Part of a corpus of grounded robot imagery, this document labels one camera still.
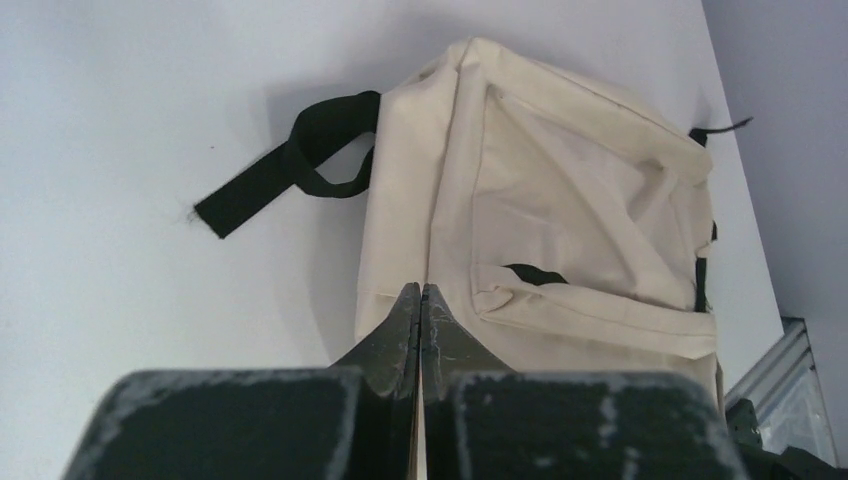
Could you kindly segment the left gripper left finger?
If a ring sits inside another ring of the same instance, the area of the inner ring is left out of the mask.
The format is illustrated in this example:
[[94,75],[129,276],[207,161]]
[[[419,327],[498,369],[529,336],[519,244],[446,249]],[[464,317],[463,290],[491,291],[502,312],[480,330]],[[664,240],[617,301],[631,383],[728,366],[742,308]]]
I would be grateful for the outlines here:
[[95,410],[68,479],[410,479],[421,289],[328,367],[147,370]]

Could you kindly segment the beige canvas backpack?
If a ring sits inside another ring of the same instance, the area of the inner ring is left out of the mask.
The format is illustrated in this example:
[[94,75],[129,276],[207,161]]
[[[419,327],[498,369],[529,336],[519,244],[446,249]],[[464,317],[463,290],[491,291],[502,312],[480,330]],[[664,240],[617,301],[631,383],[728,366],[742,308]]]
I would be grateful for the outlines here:
[[670,371],[721,405],[707,137],[478,37],[386,93],[304,109],[194,209],[226,237],[291,187],[366,193],[357,340],[429,283],[516,370]]

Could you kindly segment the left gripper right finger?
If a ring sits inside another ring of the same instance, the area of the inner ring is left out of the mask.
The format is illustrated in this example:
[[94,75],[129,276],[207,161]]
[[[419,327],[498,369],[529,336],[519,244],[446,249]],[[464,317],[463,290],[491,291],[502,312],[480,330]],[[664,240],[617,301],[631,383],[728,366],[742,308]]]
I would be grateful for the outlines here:
[[517,372],[421,301],[431,479],[744,479],[706,392],[667,372]]

